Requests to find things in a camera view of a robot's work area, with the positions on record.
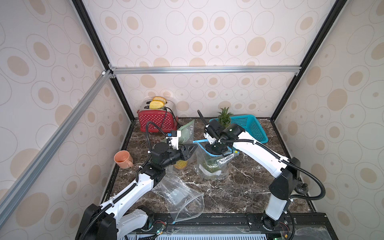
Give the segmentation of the clear zip bag blue slider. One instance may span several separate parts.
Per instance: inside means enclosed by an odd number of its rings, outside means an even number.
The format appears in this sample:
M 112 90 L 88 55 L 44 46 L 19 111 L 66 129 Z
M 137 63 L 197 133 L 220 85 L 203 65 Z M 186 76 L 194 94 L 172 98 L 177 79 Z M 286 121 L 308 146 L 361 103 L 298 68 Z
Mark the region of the clear zip bag blue slider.
M 239 151 L 227 148 L 224 155 L 213 155 L 205 146 L 209 146 L 208 140 L 193 141 L 198 148 L 195 151 L 195 172 L 205 180 L 222 180 L 228 176 L 229 162 L 239 155 Z

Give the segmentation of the yellow pineapple green crown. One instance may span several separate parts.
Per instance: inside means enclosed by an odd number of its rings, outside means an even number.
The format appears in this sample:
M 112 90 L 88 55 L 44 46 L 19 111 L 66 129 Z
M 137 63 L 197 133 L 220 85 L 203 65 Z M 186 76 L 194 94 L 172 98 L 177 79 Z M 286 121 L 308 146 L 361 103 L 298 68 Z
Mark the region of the yellow pineapple green crown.
M 221 108 L 221 111 L 218 115 L 218 122 L 226 128 L 231 124 L 232 116 L 233 114 L 229 112 L 229 107 Z

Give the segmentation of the clear zip bag white seal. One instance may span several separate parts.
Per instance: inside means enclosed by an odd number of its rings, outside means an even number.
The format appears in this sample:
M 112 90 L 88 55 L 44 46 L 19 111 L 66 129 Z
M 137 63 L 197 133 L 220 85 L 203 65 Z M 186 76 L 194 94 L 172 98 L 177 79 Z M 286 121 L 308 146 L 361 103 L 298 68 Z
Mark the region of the clear zip bag white seal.
M 167 173 L 152 191 L 164 198 L 173 224 L 197 218 L 205 209 L 204 193 L 188 187 L 173 173 Z

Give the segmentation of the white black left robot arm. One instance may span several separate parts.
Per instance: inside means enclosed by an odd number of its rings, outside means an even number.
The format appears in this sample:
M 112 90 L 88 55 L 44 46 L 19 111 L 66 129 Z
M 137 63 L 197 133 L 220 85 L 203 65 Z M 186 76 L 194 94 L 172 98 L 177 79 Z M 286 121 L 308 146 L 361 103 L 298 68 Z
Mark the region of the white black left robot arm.
M 189 160 L 197 144 L 179 144 L 179 131 L 165 134 L 166 141 L 154 146 L 149 145 L 149 157 L 139 167 L 135 179 L 117 195 L 96 206 L 91 204 L 84 212 L 77 240 L 118 240 L 134 230 L 150 231 L 157 227 L 155 240 L 166 229 L 167 224 L 155 220 L 154 214 L 146 207 L 140 207 L 132 213 L 126 212 L 147 192 L 151 191 L 166 175 L 166 168 L 178 161 Z

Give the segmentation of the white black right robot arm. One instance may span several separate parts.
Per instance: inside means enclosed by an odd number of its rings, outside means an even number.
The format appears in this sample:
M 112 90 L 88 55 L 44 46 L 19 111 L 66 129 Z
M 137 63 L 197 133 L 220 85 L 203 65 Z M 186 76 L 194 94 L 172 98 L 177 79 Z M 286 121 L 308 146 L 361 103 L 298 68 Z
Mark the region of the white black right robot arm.
M 269 186 L 271 196 L 263 213 L 263 227 L 272 231 L 280 222 L 282 214 L 288 213 L 293 199 L 321 200 L 326 195 L 324 184 L 313 174 L 301 168 L 297 158 L 287 158 L 271 150 L 251 136 L 243 127 L 231 124 L 222 126 L 218 121 L 207 122 L 202 113 L 199 117 L 205 124 L 204 137 L 208 140 L 205 150 L 212 155 L 224 155 L 230 149 L 236 149 L 251 157 L 263 166 L 275 179 Z M 316 182 L 321 192 L 314 197 L 299 194 L 307 185 L 300 182 L 303 173 Z

